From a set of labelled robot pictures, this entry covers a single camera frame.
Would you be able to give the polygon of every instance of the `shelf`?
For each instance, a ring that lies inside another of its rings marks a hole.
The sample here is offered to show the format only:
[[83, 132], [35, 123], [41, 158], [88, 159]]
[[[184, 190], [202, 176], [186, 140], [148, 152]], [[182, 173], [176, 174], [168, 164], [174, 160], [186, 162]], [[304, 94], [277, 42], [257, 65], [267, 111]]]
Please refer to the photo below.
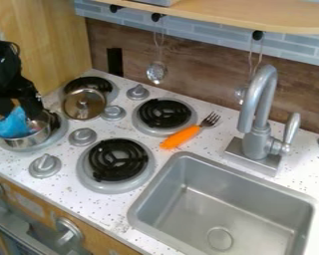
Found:
[[300, 0], [181, 0], [168, 8], [128, 0], [96, 1], [266, 32], [319, 34], [319, 4]]

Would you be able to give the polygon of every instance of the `wood panel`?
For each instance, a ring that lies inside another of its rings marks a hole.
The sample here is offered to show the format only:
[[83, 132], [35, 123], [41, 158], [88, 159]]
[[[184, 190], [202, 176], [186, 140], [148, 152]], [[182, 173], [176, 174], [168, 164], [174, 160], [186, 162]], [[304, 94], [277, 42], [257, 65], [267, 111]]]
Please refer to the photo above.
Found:
[[[0, 184], [4, 187], [5, 193], [3, 199], [13, 205], [14, 207], [20, 209], [27, 215], [33, 217], [39, 222], [45, 224], [48, 227], [55, 228], [54, 226], [54, 215], [56, 217], [65, 217], [71, 220], [76, 226], [82, 231], [84, 235], [83, 245], [86, 249], [92, 252], [94, 255], [110, 255], [109, 251], [114, 250], [121, 255], [140, 255], [141, 253], [133, 250], [129, 246], [117, 241], [116, 239], [110, 237], [109, 235], [99, 231], [98, 229], [92, 227], [91, 225], [85, 223], [84, 221], [70, 215], [69, 213], [61, 210], [60, 208], [54, 206], [35, 196], [26, 189], [21, 188], [18, 185], [8, 181], [4, 177], [0, 176]], [[38, 213], [27, 209], [22, 206], [18, 200], [15, 198], [16, 194], [20, 194], [23, 197], [35, 202], [42, 207], [44, 211], [44, 217], [40, 216]]]
[[[155, 51], [151, 32], [92, 19], [87, 25], [94, 68], [106, 71], [106, 49], [120, 47], [125, 77], [150, 83], [146, 69]], [[168, 76], [161, 88], [239, 109], [234, 89], [246, 81], [246, 52], [169, 36], [163, 52]], [[319, 132], [319, 67], [268, 56], [263, 64], [271, 64], [279, 72], [270, 118], [285, 122], [289, 113], [299, 112], [302, 127]]]
[[0, 29], [21, 47], [23, 75], [42, 95], [91, 68], [85, 19], [72, 0], [0, 0]]
[[128, 0], [96, 1], [253, 30], [319, 34], [319, 4], [303, 0], [181, 0], [169, 8]]

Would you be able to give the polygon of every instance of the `backsplash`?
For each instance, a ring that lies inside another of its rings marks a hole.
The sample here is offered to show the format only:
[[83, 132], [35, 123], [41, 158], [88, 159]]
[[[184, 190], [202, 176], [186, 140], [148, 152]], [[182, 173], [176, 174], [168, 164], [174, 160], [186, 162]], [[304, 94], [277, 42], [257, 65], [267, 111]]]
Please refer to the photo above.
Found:
[[[134, 9], [122, 9], [111, 13], [108, 4], [91, 0], [75, 0], [80, 16], [126, 25], [148, 31], [161, 31], [160, 23], [154, 23], [151, 13]], [[199, 22], [166, 16], [163, 18], [167, 35], [186, 38], [238, 50], [248, 51], [252, 30], [221, 24]], [[268, 56], [319, 66], [319, 35], [289, 35], [266, 33], [263, 53]]]
[[[152, 32], [97, 19], [87, 19], [87, 28], [95, 69], [106, 72], [107, 49], [122, 48], [124, 76], [150, 84], [146, 69], [155, 57]], [[245, 51], [166, 36], [162, 59], [168, 73], [159, 86], [239, 109], [234, 90], [247, 82], [247, 55]], [[319, 66], [271, 56], [263, 58], [265, 64], [276, 67], [279, 77], [270, 118], [285, 123], [290, 113], [299, 112], [302, 127], [319, 132]]]

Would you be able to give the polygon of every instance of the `faucet handle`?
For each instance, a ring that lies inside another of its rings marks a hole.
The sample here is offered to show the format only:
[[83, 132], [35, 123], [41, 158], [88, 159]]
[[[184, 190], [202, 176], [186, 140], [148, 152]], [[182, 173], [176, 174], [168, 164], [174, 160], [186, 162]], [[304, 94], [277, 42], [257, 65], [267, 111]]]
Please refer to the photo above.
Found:
[[284, 131], [284, 139], [283, 144], [280, 150], [281, 154], [286, 154], [290, 151], [291, 143], [300, 127], [300, 114], [293, 113], [287, 120], [287, 124], [285, 125]]

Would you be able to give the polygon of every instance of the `tile backsplash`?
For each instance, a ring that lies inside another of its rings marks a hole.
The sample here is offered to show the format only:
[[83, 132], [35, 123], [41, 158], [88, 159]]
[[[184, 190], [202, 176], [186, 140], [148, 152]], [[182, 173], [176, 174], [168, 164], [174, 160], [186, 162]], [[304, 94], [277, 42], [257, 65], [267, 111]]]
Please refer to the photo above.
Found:
[[[153, 22], [146, 11], [124, 8], [110, 12], [109, 5], [91, 0], [75, 0], [76, 13], [80, 16], [126, 25], [144, 30], [161, 31], [161, 22]], [[163, 31], [194, 41], [248, 51], [252, 30], [166, 16]], [[267, 32], [263, 53], [265, 55], [319, 66], [319, 35], [289, 35]]]

